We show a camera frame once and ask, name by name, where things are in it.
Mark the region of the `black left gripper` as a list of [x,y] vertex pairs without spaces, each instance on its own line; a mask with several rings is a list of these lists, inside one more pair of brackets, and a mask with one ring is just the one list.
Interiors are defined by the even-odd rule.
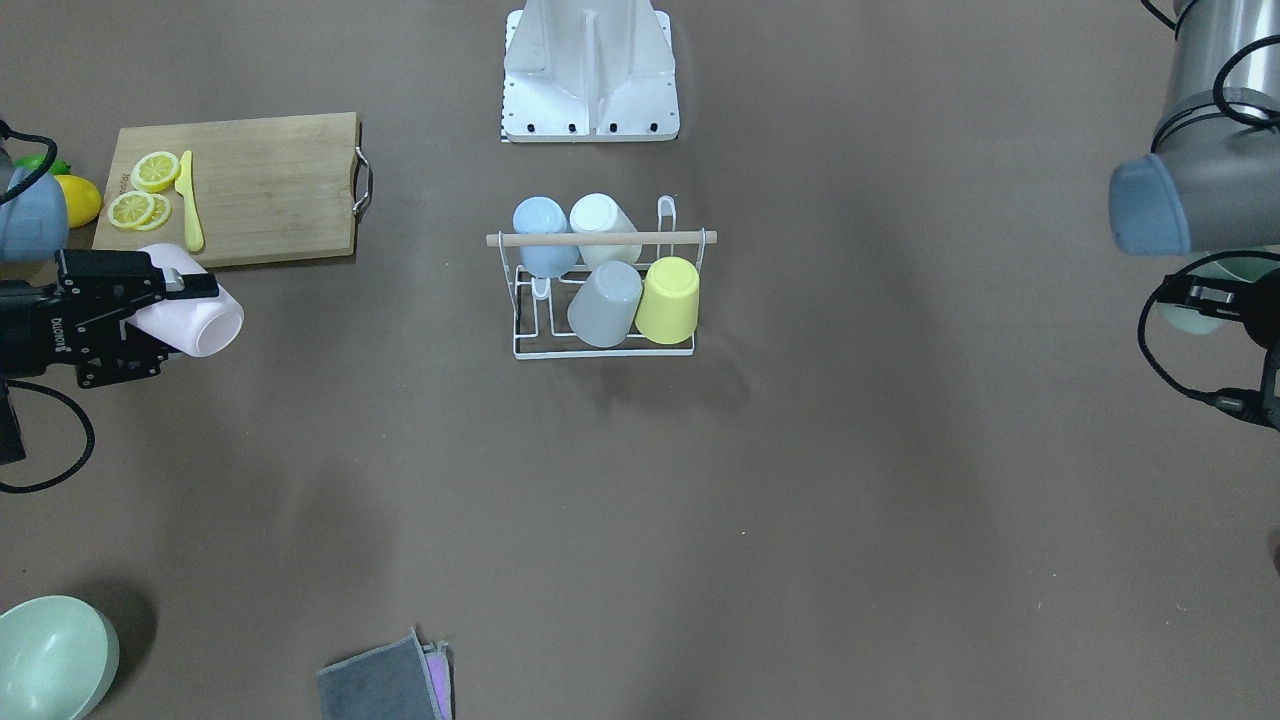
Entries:
[[1160,302],[1217,319],[1242,319],[1245,333],[1263,350],[1257,389],[1240,401],[1240,419],[1279,429],[1277,291],[1251,290],[1251,282],[1224,278],[1165,278]]

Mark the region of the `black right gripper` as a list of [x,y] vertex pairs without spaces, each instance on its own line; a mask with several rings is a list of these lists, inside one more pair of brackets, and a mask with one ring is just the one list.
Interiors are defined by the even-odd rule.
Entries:
[[32,286],[3,282],[3,379],[42,375],[51,365],[76,369],[81,387],[147,379],[177,350],[124,322],[128,304],[215,299],[206,272],[160,266],[142,251],[59,250],[56,279]]

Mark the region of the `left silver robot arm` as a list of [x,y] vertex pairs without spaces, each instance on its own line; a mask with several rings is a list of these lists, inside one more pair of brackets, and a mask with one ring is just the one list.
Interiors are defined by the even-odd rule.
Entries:
[[[1167,101],[1148,152],[1115,168],[1108,219],[1133,256],[1179,256],[1144,301],[1137,343],[1180,396],[1239,421],[1277,428],[1277,4],[1175,1]],[[1155,307],[1235,322],[1263,350],[1253,389],[1193,389],[1151,352]]]

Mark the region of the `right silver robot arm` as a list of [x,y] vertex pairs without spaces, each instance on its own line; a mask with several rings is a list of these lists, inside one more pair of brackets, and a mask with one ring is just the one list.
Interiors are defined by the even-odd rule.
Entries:
[[206,357],[238,334],[243,314],[183,250],[69,249],[67,201],[49,173],[3,160],[3,260],[52,263],[51,284],[3,282],[3,374],[74,368],[83,387],[156,375],[173,354]]

